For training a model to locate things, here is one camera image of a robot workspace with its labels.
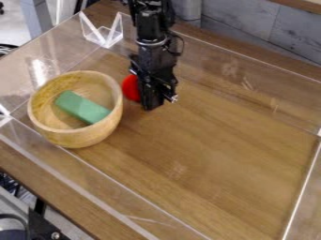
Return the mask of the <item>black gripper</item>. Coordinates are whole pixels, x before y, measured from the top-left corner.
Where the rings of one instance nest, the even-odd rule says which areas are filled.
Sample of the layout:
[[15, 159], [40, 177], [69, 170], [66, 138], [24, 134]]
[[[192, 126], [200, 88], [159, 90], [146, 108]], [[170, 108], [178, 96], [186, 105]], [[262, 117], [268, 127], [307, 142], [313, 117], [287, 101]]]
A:
[[130, 55], [130, 72], [138, 77], [141, 103], [146, 111], [161, 107], [165, 101], [178, 101], [174, 76], [178, 43], [174, 38], [158, 41], [137, 40], [138, 53]]

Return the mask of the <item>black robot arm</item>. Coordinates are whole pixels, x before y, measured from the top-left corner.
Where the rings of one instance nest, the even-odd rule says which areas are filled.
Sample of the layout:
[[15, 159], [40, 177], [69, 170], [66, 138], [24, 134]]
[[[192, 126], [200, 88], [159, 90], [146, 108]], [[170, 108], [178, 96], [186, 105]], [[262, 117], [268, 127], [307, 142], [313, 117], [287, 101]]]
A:
[[176, 12], [172, 0], [129, 0], [133, 26], [137, 29], [138, 53], [130, 55], [130, 72], [138, 77], [141, 104], [151, 111], [178, 99], [174, 75], [178, 41], [185, 39], [172, 31]]

